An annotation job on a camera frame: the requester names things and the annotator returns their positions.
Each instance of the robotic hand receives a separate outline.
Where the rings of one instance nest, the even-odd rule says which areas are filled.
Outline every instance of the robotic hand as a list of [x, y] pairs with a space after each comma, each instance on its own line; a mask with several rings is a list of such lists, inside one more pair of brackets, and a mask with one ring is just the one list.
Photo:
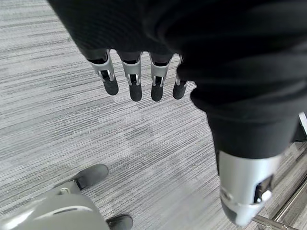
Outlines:
[[118, 86], [109, 49], [121, 57], [134, 101], [142, 51], [151, 54], [155, 101], [172, 54], [183, 57], [175, 95], [196, 83], [191, 99], [212, 130], [223, 210], [248, 224], [272, 196], [280, 154], [307, 108], [307, 2], [48, 1], [111, 95]]

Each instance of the metal rail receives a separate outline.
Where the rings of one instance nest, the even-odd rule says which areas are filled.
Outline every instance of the metal rail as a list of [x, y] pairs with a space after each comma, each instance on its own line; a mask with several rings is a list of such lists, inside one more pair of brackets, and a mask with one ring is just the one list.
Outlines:
[[298, 230], [291, 226], [287, 226], [285, 224], [280, 223], [279, 221], [282, 217], [289, 211], [295, 200], [302, 195], [307, 190], [307, 175], [305, 175], [304, 179], [300, 183], [299, 187], [293, 193], [293, 195], [289, 198], [289, 200], [283, 205], [283, 207], [277, 212], [277, 214], [272, 218], [266, 218], [260, 215], [257, 215], [253, 218], [253, 221], [259, 223], [263, 226], [266, 226], [266, 229], [272, 230]]

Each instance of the gray shoe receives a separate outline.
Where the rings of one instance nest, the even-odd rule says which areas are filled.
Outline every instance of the gray shoe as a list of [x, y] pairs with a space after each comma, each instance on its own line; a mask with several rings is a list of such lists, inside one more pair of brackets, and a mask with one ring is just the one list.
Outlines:
[[111, 230], [130, 230], [133, 226], [133, 219], [128, 214], [112, 217], [106, 222]]
[[81, 170], [72, 178], [57, 184], [58, 187], [68, 181], [75, 181], [80, 190], [89, 188], [106, 178], [109, 170], [104, 164], [95, 164], [86, 169]]

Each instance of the black fingertip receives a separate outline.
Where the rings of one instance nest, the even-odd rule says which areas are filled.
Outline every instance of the black fingertip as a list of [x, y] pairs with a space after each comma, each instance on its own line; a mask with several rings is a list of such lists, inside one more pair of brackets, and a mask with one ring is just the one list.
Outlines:
[[130, 85], [130, 97], [133, 101], [138, 102], [142, 98], [142, 87], [140, 85]]
[[106, 80], [103, 83], [108, 94], [114, 96], [118, 93], [118, 84], [115, 77], [113, 81]]
[[173, 97], [177, 100], [181, 99], [184, 96], [184, 93], [186, 92], [186, 86], [184, 86], [184, 82], [180, 82], [179, 85], [176, 84], [174, 85], [173, 88]]
[[160, 85], [152, 86], [152, 99], [155, 102], [158, 102], [161, 100], [163, 95], [163, 86], [160, 87]]

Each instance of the striped carpet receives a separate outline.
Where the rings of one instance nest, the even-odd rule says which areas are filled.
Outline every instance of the striped carpet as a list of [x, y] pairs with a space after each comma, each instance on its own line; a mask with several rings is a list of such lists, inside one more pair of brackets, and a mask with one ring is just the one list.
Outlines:
[[[189, 99], [194, 84], [182, 100], [172, 97], [178, 56], [156, 103], [149, 56], [143, 54], [143, 98], [136, 103], [118, 55], [111, 55], [116, 96], [105, 92], [45, 1], [0, 1], [1, 217], [104, 163], [108, 178], [84, 194], [105, 218], [130, 213], [134, 230], [237, 229], [221, 210], [211, 133], [205, 114]], [[275, 199], [262, 215], [271, 218], [306, 173], [306, 146], [286, 151]], [[297, 228], [306, 227], [301, 222]], [[253, 222], [246, 227], [259, 228]]]

